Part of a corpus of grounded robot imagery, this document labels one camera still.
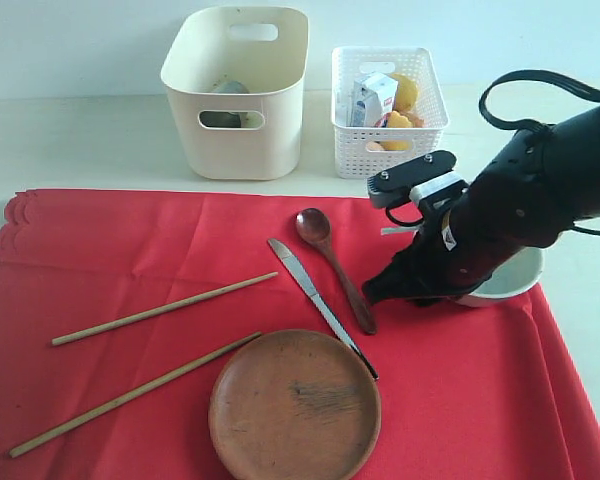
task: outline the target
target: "wooden plate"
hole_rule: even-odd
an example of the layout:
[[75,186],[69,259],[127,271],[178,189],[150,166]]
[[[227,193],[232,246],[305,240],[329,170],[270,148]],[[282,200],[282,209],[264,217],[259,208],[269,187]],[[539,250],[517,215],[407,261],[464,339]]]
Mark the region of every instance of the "wooden plate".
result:
[[345,480],[380,431],[380,395],[362,361],[333,337],[269,333],[242,347],[213,389],[209,428],[241,480]]

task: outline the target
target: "white table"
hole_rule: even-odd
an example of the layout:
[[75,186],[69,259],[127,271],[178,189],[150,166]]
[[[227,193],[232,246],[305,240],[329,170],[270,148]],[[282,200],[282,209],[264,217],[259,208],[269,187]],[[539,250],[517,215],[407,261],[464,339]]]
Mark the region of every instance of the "white table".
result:
[[[452,123],[440,148],[456,154],[467,180],[511,135],[479,115],[484,88],[443,89]],[[592,106],[530,83],[499,88],[490,107],[508,119],[559,122]],[[219,182],[188,167],[164,96],[0,101],[0,226],[15,192],[41,187],[366,196],[364,180],[336,176],[329,92],[307,93],[305,118],[294,172],[269,182]],[[566,233],[546,254],[542,285],[600,422],[600,238]]]

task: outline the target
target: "white wall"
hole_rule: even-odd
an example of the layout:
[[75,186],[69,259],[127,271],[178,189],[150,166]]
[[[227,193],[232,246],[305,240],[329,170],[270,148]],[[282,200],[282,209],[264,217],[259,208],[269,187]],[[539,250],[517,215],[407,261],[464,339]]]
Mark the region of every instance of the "white wall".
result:
[[0,0],[0,98],[162,93],[184,18],[223,4],[307,13],[308,89],[329,88],[332,48],[352,44],[427,47],[442,83],[518,68],[600,77],[600,0]]

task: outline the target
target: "red tablecloth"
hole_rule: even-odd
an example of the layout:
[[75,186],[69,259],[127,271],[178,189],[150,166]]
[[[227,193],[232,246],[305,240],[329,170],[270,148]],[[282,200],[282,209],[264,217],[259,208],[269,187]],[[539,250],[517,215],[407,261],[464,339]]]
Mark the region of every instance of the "red tablecloth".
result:
[[[600,430],[540,287],[488,309],[401,300],[355,326],[335,274],[295,213],[323,209],[358,285],[409,235],[381,236],[366,199],[33,190],[0,231],[0,479],[230,475],[208,433],[224,356],[31,452],[7,451],[256,330],[326,323],[270,251],[289,245],[380,373],[382,430],[356,479],[600,480]],[[273,270],[280,274],[75,343],[76,330]]]

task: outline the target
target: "basket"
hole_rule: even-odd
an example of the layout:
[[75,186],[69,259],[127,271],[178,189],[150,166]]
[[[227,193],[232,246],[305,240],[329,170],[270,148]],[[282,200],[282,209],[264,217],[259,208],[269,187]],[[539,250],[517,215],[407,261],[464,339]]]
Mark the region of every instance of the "basket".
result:
[[[360,73],[398,72],[413,79],[418,99],[413,112],[423,128],[348,127],[354,78]],[[335,129],[336,171],[343,178],[368,178],[436,149],[449,124],[431,55],[424,48],[339,47],[332,54],[331,122]],[[370,141],[401,140],[407,150],[371,151]]]
[[[160,77],[196,173],[271,180],[297,166],[308,43],[308,19],[292,8],[212,7],[186,19]],[[210,93],[225,81],[249,93]],[[209,127],[202,112],[245,120],[242,128]]]

